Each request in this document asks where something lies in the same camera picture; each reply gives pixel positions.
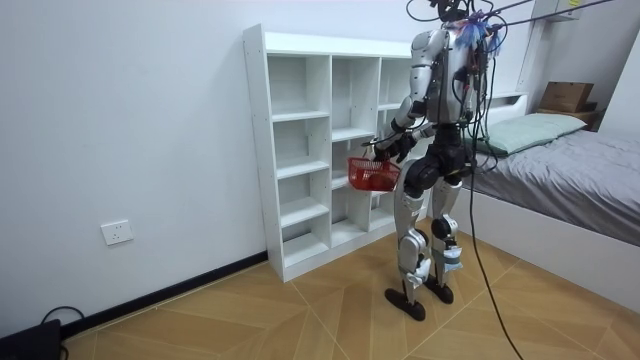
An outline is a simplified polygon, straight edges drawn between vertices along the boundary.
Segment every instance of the gray blanket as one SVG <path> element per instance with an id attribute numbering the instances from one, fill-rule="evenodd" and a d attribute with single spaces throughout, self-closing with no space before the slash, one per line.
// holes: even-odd
<path id="1" fill-rule="evenodd" d="M 500 159 L 475 188 L 640 246 L 640 141 L 578 131 Z"/>

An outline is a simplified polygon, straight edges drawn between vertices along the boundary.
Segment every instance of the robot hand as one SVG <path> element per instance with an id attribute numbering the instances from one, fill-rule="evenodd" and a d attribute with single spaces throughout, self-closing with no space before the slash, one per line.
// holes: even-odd
<path id="1" fill-rule="evenodd" d="M 393 144 L 386 149 L 379 149 L 376 147 L 374 160 L 386 161 L 397 156 L 398 158 L 396 162 L 400 163 L 407 157 L 407 155 L 409 155 L 409 152 L 417 143 L 418 142 L 410 132 L 405 132 L 398 140 L 394 141 Z"/>

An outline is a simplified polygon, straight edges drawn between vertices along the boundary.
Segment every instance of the black baseboard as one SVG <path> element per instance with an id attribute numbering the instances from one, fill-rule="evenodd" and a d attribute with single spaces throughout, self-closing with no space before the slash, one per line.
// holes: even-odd
<path id="1" fill-rule="evenodd" d="M 127 314 L 140 311 L 146 307 L 152 306 L 153 304 L 157 304 L 159 302 L 168 300 L 172 297 L 178 296 L 187 291 L 206 285 L 210 282 L 219 280 L 225 276 L 229 276 L 233 273 L 236 273 L 240 270 L 244 270 L 253 265 L 257 265 L 266 260 L 267 260 L 267 252 L 263 251 L 261 253 L 258 253 L 258 254 L 249 256 L 247 258 L 244 258 L 242 260 L 236 261 L 234 263 L 231 263 L 229 265 L 225 265 L 221 268 L 218 268 L 218 269 L 209 271 L 207 273 L 204 273 L 202 275 L 198 275 L 191 279 L 185 280 L 178 284 L 158 290 L 151 294 L 141 296 L 137 299 L 128 301 L 124 304 L 120 304 L 110 309 L 100 311 L 99 313 L 89 315 L 84 319 L 77 320 L 69 324 L 63 325 L 61 329 L 62 339 L 63 340 L 68 339 L 71 336 L 74 336 L 83 331 L 89 330 L 91 328 L 94 328 L 98 325 L 107 323 L 109 321 L 113 321 Z"/>

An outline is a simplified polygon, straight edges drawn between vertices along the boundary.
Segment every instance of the green pillow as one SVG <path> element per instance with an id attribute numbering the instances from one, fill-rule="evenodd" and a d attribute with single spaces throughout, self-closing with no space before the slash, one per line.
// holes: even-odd
<path id="1" fill-rule="evenodd" d="M 478 151 L 507 156 L 544 145 L 584 127 L 579 119 L 566 115 L 531 114 L 489 126 L 489 142 L 478 141 Z"/>

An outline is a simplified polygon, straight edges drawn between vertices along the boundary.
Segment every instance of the black robot foot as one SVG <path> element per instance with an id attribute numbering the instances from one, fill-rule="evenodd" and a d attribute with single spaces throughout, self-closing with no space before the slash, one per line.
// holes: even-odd
<path id="1" fill-rule="evenodd" d="M 435 276 L 429 275 L 427 281 L 424 282 L 424 286 L 436 294 L 443 303 L 453 304 L 453 291 L 451 291 L 448 285 L 440 286 Z"/>
<path id="2" fill-rule="evenodd" d="M 394 289 L 387 289 L 384 292 L 384 297 L 393 304 L 393 306 L 407 313 L 416 321 L 423 321 L 427 317 L 427 313 L 424 310 L 424 306 L 419 302 L 409 304 L 407 297 Z"/>

